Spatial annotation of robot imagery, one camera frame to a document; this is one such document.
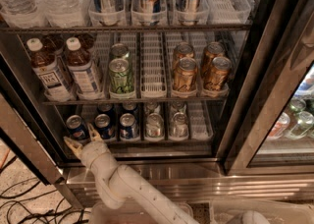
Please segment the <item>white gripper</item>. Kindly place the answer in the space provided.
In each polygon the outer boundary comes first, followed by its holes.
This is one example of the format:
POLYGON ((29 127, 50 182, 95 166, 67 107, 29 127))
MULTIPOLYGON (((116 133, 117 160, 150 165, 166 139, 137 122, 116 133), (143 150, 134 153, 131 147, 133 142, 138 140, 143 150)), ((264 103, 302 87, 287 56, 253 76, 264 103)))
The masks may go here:
POLYGON ((64 142, 96 178, 110 178, 118 168, 118 162, 93 125, 88 123, 87 128, 92 142, 85 147, 68 137, 64 137, 64 142))

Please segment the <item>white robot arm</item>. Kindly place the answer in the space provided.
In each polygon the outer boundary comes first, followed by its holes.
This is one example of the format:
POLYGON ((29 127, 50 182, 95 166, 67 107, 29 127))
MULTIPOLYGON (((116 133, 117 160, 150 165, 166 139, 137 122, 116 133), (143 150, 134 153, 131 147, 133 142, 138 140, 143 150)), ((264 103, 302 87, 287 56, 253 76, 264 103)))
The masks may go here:
POLYGON ((200 224, 164 196, 128 165, 119 164, 105 141, 87 124, 90 142, 64 137, 67 147, 94 175, 96 190, 111 209, 119 209, 131 197, 158 224, 200 224))

